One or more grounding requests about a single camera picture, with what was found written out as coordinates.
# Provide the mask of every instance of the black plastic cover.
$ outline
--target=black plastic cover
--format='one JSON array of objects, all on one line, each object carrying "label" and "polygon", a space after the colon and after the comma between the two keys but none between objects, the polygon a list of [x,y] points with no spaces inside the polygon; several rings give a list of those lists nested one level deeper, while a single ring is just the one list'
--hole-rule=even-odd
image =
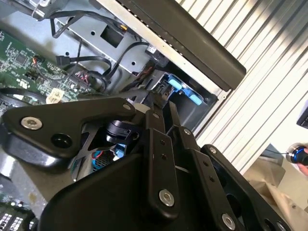
[{"label": "black plastic cover", "polygon": [[118,0],[225,91],[246,69],[174,0]]}]

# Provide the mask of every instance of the blue component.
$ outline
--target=blue component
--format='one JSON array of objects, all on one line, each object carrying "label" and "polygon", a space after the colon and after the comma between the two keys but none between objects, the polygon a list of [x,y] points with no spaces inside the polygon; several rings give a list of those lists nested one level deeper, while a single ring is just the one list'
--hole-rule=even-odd
[{"label": "blue component", "polygon": [[304,150],[303,148],[302,148],[302,149],[300,149],[300,150],[298,150],[298,151],[296,152],[296,154],[297,154],[297,153],[299,153],[299,152],[301,152],[301,151],[303,151],[303,150]]},{"label": "blue component", "polygon": [[183,88],[182,85],[173,78],[170,78],[168,80],[168,83],[171,84],[177,91],[179,91]]},{"label": "blue component", "polygon": [[195,94],[192,94],[189,98],[198,106],[202,104],[202,100],[200,100]]},{"label": "blue component", "polygon": [[294,160],[295,160],[295,161],[296,161],[296,158],[297,158],[297,154],[300,153],[300,152],[303,151],[303,150],[304,150],[303,148],[297,150],[297,152],[296,152],[295,155],[294,155]]},{"label": "blue component", "polygon": [[124,151],[117,149],[115,151],[115,154],[117,155],[117,157],[122,158],[124,156]]},{"label": "blue component", "polygon": [[183,83],[178,77],[169,74],[167,75],[167,81],[168,83],[173,86],[175,89],[173,92],[170,94],[172,95],[175,92],[178,92],[179,90],[182,90],[184,94],[190,98],[196,105],[202,104],[203,98],[198,96],[198,94],[190,89],[185,83]]},{"label": "blue component", "polygon": [[96,161],[96,160],[92,160],[92,165],[93,165],[93,167],[96,168],[97,170],[98,170],[98,169],[101,169],[102,167],[97,166],[96,163],[95,163],[95,161]]}]

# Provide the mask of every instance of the black panel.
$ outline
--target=black panel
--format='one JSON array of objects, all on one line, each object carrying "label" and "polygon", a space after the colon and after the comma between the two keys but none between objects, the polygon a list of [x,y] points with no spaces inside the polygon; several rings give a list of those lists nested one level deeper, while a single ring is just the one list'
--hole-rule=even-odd
[{"label": "black panel", "polygon": [[131,154],[66,187],[44,209],[38,231],[208,230],[202,227],[190,176],[179,170],[179,218],[166,223],[143,219],[141,167],[141,155]]},{"label": "black panel", "polygon": [[119,0],[220,88],[235,89],[246,74],[210,33],[174,0]]}]

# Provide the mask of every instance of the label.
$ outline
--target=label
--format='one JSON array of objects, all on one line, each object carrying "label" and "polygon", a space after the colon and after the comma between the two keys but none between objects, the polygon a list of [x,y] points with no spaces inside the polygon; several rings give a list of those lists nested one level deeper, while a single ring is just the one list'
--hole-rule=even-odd
[{"label": "label", "polygon": [[47,104],[52,104],[52,103],[58,103],[61,101],[61,99],[64,96],[64,91],[54,88],[52,89],[51,93],[49,96],[47,96],[46,103]]},{"label": "label", "polygon": [[152,54],[154,54],[157,51],[157,49],[152,45],[148,46],[146,50]]},{"label": "label", "polygon": [[24,96],[23,95],[13,95],[15,98],[18,98],[19,100],[23,100]]}]

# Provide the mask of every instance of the connector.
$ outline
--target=connector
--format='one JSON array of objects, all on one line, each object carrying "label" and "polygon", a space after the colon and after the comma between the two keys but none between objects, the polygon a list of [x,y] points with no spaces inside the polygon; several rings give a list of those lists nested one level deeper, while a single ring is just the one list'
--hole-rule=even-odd
[{"label": "connector", "polygon": [[70,57],[59,55],[56,56],[56,62],[58,66],[67,66],[71,64]]}]

